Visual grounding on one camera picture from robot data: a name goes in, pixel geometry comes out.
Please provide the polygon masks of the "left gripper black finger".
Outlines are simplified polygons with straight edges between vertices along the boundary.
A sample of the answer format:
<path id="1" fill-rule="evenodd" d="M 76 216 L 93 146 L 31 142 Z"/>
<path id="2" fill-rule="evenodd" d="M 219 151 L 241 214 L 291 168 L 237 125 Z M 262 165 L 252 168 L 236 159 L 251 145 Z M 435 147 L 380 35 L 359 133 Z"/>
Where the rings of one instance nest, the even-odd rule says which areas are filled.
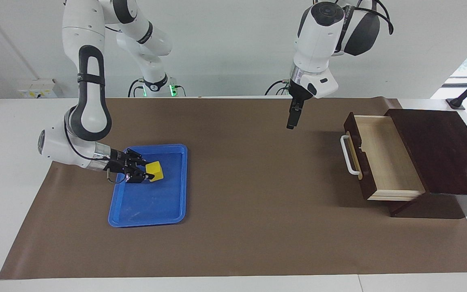
<path id="1" fill-rule="evenodd" d="M 301 108 L 291 108 L 289 109 L 289 116 L 288 116 L 288 120 L 287 120 L 287 129 L 294 129 L 299 120 L 300 120 L 300 116 L 301 116 L 301 112 L 302 112 L 302 109 Z"/>

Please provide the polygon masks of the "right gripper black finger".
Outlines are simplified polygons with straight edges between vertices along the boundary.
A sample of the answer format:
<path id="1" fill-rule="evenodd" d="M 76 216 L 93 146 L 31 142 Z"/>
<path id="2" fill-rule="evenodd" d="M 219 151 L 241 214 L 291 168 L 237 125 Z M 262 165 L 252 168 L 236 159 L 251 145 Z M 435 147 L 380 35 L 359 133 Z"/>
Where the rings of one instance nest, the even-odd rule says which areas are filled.
<path id="1" fill-rule="evenodd" d="M 154 179 L 154 174 L 146 173 L 141 169 L 135 168 L 126 171 L 126 183 L 136 184 L 150 179 Z"/>
<path id="2" fill-rule="evenodd" d="M 141 154 L 127 148 L 125 151 L 125 161 L 127 165 L 146 166 L 149 162 L 141 156 Z"/>

